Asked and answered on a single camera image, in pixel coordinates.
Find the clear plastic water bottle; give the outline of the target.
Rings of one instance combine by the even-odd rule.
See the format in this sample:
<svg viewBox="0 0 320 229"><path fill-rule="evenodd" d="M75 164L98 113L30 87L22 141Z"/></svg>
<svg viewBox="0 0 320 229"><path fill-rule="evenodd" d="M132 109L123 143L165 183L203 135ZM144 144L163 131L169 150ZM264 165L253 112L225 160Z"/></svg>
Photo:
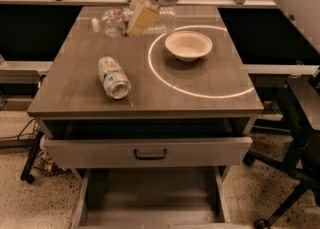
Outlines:
<svg viewBox="0 0 320 229"><path fill-rule="evenodd" d="M134 11L129 7L110 8L99 17L92 18L92 28L96 33L103 33L109 37L128 37L129 22ZM143 35L163 34L173 31L177 27L176 12L172 7L160 9L160 18L152 26L148 27Z"/></svg>

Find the grey drawer cabinet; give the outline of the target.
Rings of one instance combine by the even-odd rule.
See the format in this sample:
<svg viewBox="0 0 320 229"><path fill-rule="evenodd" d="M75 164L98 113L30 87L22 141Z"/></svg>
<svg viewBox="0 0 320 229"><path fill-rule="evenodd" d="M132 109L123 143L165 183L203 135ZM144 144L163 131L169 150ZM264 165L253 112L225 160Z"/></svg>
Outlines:
<svg viewBox="0 0 320 229"><path fill-rule="evenodd" d="M94 32L90 20L99 12L81 11L28 109L46 140L249 137L263 106L216 8L178 10L181 29L213 42L193 63L177 60L163 35ZM124 70L131 84L125 98L106 95L97 71L103 57Z"/></svg>

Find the grey top drawer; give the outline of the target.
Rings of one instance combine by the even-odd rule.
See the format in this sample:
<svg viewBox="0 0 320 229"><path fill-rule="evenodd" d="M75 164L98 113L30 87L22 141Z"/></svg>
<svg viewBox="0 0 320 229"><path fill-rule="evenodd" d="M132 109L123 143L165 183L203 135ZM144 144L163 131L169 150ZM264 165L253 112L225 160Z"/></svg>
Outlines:
<svg viewBox="0 0 320 229"><path fill-rule="evenodd" d="M46 140L44 148L61 168L142 168L238 165L250 137L125 140ZM134 150L160 152L163 160L136 160Z"/></svg>

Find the open grey middle drawer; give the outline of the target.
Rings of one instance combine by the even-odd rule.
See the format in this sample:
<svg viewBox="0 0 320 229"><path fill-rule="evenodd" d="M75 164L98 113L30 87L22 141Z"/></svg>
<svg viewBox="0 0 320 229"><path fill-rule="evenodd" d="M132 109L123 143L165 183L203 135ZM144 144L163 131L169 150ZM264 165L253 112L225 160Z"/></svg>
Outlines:
<svg viewBox="0 0 320 229"><path fill-rule="evenodd" d="M85 172L71 229L247 229L231 222L214 167Z"/></svg>

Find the white paper bowl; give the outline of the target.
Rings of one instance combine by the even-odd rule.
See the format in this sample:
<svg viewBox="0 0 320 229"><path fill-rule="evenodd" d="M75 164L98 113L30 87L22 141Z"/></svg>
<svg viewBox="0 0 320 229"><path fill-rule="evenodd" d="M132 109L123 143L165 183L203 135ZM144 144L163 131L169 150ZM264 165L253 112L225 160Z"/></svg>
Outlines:
<svg viewBox="0 0 320 229"><path fill-rule="evenodd" d="M213 44L204 34L194 31L176 31L166 38L165 47L178 60L193 62L209 54Z"/></svg>

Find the green white soda can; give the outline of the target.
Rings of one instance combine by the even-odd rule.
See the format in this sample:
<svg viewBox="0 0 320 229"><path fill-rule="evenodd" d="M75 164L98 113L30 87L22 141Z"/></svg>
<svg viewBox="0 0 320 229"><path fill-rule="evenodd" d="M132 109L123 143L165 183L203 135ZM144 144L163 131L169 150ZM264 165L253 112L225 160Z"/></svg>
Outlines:
<svg viewBox="0 0 320 229"><path fill-rule="evenodd" d="M131 84L119 62L112 57L103 57L98 61L98 76L104 91L109 98L120 100L125 98Z"/></svg>

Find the black office chair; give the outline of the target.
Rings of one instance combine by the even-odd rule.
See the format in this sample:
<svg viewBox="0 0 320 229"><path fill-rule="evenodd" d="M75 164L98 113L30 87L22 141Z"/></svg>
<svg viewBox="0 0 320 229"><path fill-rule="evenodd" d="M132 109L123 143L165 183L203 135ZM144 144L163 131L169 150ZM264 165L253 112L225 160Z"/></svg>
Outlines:
<svg viewBox="0 0 320 229"><path fill-rule="evenodd" d="M254 223L255 229L270 227L307 191L320 206L320 71L312 76L289 77L276 96L276 103L293 138L282 161L248 151L243 162L255 160L267 164L295 179L299 184L268 218Z"/></svg>

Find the black wheeled cart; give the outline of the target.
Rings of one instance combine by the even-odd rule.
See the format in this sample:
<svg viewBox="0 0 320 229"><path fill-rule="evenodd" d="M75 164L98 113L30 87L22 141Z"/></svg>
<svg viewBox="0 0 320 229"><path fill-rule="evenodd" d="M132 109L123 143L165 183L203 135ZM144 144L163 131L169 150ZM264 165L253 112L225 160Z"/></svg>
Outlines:
<svg viewBox="0 0 320 229"><path fill-rule="evenodd" d="M43 137L44 133L38 132L35 138L31 140L28 158L20 176L20 179L28 184L32 184L35 180L35 177L31 174L32 170L36 170L48 177L68 172L68 169L59 168L48 152L40 147Z"/></svg>

